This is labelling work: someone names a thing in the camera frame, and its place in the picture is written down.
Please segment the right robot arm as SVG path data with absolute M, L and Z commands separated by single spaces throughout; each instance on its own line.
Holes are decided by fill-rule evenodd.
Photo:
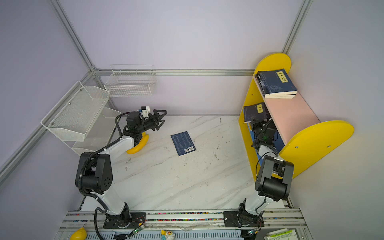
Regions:
M 294 174 L 294 164 L 285 161 L 275 146 L 277 128 L 272 119 L 251 122 L 254 136 L 252 148 L 259 156 L 256 168 L 256 193 L 244 199 L 237 211 L 224 212 L 225 227 L 264 226 L 265 208 L 272 203 L 286 200 Z

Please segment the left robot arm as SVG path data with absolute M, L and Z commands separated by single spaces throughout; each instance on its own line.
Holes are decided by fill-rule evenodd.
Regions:
M 75 185 L 81 195 L 95 199 L 98 212 L 106 215 L 107 228 L 128 228 L 133 218 L 128 204 L 121 200 L 113 188 L 112 160 L 123 153 L 135 154 L 149 140 L 148 130 L 158 131 L 165 123 L 166 110 L 142 107 L 115 118 L 118 138 L 95 152 L 84 152 L 79 159 Z

